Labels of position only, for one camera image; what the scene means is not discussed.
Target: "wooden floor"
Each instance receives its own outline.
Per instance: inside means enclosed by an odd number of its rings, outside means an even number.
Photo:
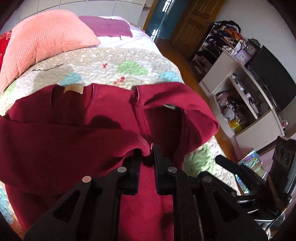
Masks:
[[[198,93],[207,102],[207,104],[210,105],[208,97],[198,84],[203,76],[197,76],[193,72],[190,63],[170,45],[168,40],[157,38],[155,40],[155,44],[157,45],[162,55],[172,61],[179,68],[185,84],[192,88],[196,93]],[[226,157],[234,162],[237,162],[237,157],[231,141],[221,128],[219,128],[219,131],[215,135],[215,137],[220,147],[224,151]]]

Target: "red pillow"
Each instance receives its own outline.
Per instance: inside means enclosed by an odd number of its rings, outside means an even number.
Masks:
[[[10,40],[11,31],[0,36],[0,69],[2,67],[3,56]]]

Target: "red sweater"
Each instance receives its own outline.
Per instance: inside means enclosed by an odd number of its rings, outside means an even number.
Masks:
[[[148,156],[159,144],[181,168],[218,131],[207,104],[181,83],[63,90],[45,87],[0,118],[0,180],[25,229],[83,176],[106,175],[133,149]],[[171,197],[156,193],[153,168],[142,164],[139,193],[121,199],[119,239],[172,240],[172,208]]]

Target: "clock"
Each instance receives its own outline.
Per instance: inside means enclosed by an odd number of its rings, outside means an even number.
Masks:
[[[245,65],[252,58],[242,49],[234,57],[241,65]]]
[[[258,50],[260,50],[261,44],[256,39],[249,39],[247,42],[247,46],[244,49],[248,55],[253,57]]]

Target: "metal screw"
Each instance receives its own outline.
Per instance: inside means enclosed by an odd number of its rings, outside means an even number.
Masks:
[[[90,176],[85,176],[85,177],[82,179],[82,181],[83,181],[84,183],[89,183],[89,182],[91,181],[91,177],[90,177]]]
[[[176,167],[169,167],[169,168],[168,168],[168,171],[169,171],[169,172],[172,172],[172,173],[175,173],[175,172],[178,171],[178,169],[177,169]]]
[[[126,172],[126,168],[125,167],[119,167],[117,168],[117,171],[120,173]]]
[[[203,177],[203,181],[206,183],[210,183],[212,181],[212,178],[209,176],[205,176],[205,177]]]

